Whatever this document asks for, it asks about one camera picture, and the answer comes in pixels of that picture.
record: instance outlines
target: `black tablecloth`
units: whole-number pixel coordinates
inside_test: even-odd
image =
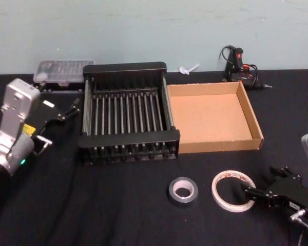
[[[248,92],[265,138],[259,151],[83,167],[76,158],[82,116],[50,130],[54,145],[38,159],[29,158],[13,178],[0,213],[0,245],[297,245],[302,228],[289,222],[285,210],[256,203],[247,212],[231,213],[211,195],[212,179],[228,169],[244,172],[266,189],[269,166],[289,166],[308,186],[301,145],[301,136],[308,132],[308,70],[259,74],[273,86]],[[5,85],[16,77],[32,82],[32,75],[0,75],[0,106]],[[218,72],[167,76],[169,84],[220,79]],[[82,97],[43,95],[62,109],[76,96]],[[197,203],[190,208],[177,208],[167,198],[167,186],[178,176],[198,185]],[[229,202],[244,199],[237,180],[223,180],[218,189]]]

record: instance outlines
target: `white tape roll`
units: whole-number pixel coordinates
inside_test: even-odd
[[[253,183],[252,179],[250,179],[244,173],[234,171],[234,170],[227,170],[227,171],[221,172],[221,173],[219,173],[215,176],[215,178],[212,181],[212,186],[211,186],[212,196],[214,197],[216,203],[220,207],[222,207],[223,209],[228,210],[230,212],[234,212],[234,213],[240,213],[240,212],[244,212],[244,211],[250,209],[253,206],[253,204],[255,203],[252,200],[250,200],[249,202],[247,202],[246,204],[243,204],[243,205],[233,205],[233,204],[230,204],[230,203],[224,201],[218,195],[217,183],[220,180],[222,180],[223,178],[238,178],[242,181],[248,182],[253,188],[256,187],[256,185],[255,185],[255,183]]]

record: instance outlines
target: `duct tape roll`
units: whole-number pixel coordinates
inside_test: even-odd
[[[180,188],[187,189],[189,191],[188,196],[180,196],[177,194],[177,190]],[[196,183],[187,177],[179,177],[174,179],[169,185],[169,197],[174,205],[179,207],[187,207],[193,204],[198,196],[199,189]]]
[[[212,186],[211,186],[212,196],[214,197],[216,203],[220,207],[222,207],[223,209],[228,210],[230,212],[234,212],[234,213],[240,213],[240,212],[244,212],[244,211],[250,209],[253,206],[253,204],[255,203],[252,200],[248,201],[246,204],[243,204],[243,205],[233,205],[233,204],[230,204],[230,203],[224,201],[219,196],[219,194],[217,192],[217,183],[224,178],[238,178],[242,181],[248,182],[253,188],[256,187],[256,185],[252,181],[252,179],[250,179],[244,173],[234,171],[234,170],[227,170],[227,171],[221,172],[221,173],[219,173],[215,176],[215,178],[212,181]]]

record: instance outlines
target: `black dish rack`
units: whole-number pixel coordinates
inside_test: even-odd
[[[82,136],[78,146],[91,164],[177,158],[166,86],[166,64],[88,65]]]

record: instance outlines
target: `open box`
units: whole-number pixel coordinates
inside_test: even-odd
[[[242,83],[169,85],[179,153],[256,150],[263,142]]]

